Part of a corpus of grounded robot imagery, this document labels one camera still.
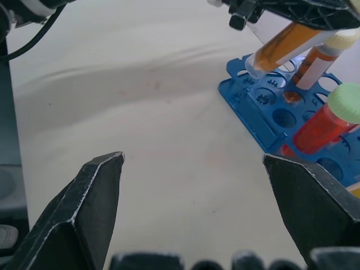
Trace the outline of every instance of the green cap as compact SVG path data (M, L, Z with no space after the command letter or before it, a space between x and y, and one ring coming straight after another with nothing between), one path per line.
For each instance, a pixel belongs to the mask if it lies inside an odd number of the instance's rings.
M360 84L343 83L327 97L330 110L340 119L360 124Z

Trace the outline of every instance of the black cable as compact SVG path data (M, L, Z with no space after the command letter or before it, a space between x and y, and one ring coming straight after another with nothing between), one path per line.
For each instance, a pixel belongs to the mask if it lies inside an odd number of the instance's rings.
M20 49L18 49L15 52L12 52L9 55L0 56L0 62L10 61L14 58L17 58L17 57L23 55L25 52L28 52L30 49L32 49L44 37L46 32L49 31L51 26L54 24L56 19L59 17L61 11L65 8L65 6L66 6L66 4L58 7L56 9L55 13L50 16L50 18L47 20L47 22L44 24L44 26L40 29L40 31L27 44L25 44Z
M0 3L0 43L5 40L7 33L10 31L11 17L7 9Z

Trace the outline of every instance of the test tube cap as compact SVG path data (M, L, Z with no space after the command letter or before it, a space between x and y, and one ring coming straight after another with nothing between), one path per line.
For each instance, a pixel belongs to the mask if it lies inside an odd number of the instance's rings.
M345 50L360 39L360 28L341 30L329 37L324 43L334 49Z
M340 119L352 124L360 124L360 84L343 83L332 91L327 104Z

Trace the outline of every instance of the red liquid tube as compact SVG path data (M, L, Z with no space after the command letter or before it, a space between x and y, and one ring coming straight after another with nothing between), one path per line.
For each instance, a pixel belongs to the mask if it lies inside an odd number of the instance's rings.
M348 133L353 133L355 131L357 131L360 128L360 125L355 125L354 127L349 127L349 130L347 130L346 132L344 132L344 134L342 134L342 136L346 136ZM343 139L341 137L336 138L335 140L333 140L333 143L338 143L341 142Z
M294 146L305 154L315 154L338 136L360 124L360 84L344 83L328 96L324 104L293 136ZM283 155L295 154L288 145Z

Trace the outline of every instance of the orange liquid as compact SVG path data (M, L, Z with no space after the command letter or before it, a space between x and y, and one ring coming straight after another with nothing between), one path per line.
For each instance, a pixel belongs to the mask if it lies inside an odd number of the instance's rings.
M303 99L301 95L294 91L284 91L283 97L287 103L296 103Z
M354 128L355 128L355 127L352 125L351 127L348 128L348 130L346 130L346 131L344 132L343 135L349 133L349 131L352 131ZM343 139L342 139L341 137L338 137L338 138L336 138L335 140L333 140L332 142L333 142L333 143L338 143L338 142L341 142L342 140L343 140Z
M276 63L278 60L282 59L320 32L320 30L314 30L292 22L256 52L255 69L261 69L267 72L273 71L280 66Z
M324 104L293 136L297 149L306 154L314 154L338 136L354 127L341 120Z
M292 156L292 157L296 156L288 145L283 145L281 147L281 154L283 154L284 156Z
M299 80L304 76L306 71L309 69L309 67L314 63L316 58L319 58L324 61L333 62L335 61L339 56L329 56L324 55L322 52L320 52L316 47L313 47L309 54L306 56L304 61L301 63L299 69L294 74L292 81L297 84Z
M353 184L346 189L360 199L360 182Z
M304 61L301 63L300 67L298 68L297 72L292 77L292 81L295 83L295 85L299 82L299 80L304 76L304 74L308 71L310 66L314 63L316 58L319 58L324 61L333 62L335 61L339 56L329 56L324 55L322 52L320 52L316 47L313 47L311 51L308 53ZM298 102L302 100L302 96L299 95L296 92L288 91L284 92L283 94L286 102L293 103Z

